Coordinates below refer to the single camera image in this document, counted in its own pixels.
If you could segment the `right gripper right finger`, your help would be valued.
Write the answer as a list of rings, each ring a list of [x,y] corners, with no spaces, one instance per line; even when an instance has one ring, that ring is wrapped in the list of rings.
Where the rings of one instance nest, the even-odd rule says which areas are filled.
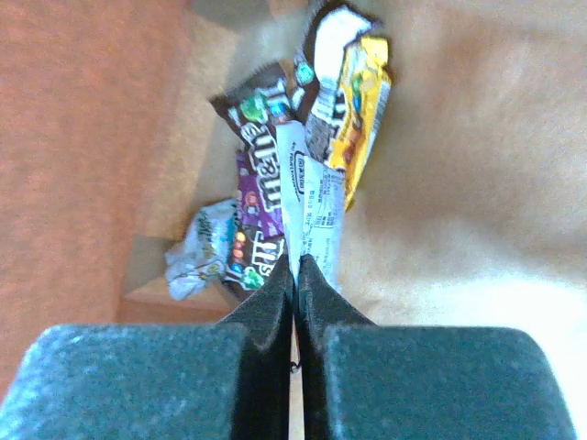
[[[300,261],[308,439],[573,439],[548,360],[507,327],[379,326]]]

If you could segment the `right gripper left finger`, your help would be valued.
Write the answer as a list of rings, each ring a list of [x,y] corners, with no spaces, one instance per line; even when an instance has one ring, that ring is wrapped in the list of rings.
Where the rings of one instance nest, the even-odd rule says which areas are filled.
[[[284,439],[294,283],[280,258],[215,324],[56,325],[22,359],[4,439]]]

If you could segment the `red brown paper bag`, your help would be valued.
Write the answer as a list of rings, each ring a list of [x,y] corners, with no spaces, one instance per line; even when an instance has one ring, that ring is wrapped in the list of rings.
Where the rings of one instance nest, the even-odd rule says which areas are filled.
[[[385,325],[503,325],[586,399],[586,4],[362,1],[396,86],[345,221],[343,293]],[[139,237],[234,187],[207,102],[304,34],[302,1],[1,4],[1,384],[124,304]]]

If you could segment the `yellow m&m's pack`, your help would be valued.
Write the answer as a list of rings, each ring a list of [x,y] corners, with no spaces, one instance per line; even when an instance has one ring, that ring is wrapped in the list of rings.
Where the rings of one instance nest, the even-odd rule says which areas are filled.
[[[344,51],[325,163],[345,174],[349,209],[379,133],[393,80],[388,40],[363,35]]]

